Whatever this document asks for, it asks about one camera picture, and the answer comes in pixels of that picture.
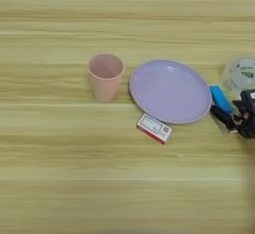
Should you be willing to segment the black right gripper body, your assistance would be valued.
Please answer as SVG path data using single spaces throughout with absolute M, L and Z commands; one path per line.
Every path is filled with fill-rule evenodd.
M 255 139 L 255 115 L 245 109 L 238 109 L 233 115 L 238 132 L 247 139 Z

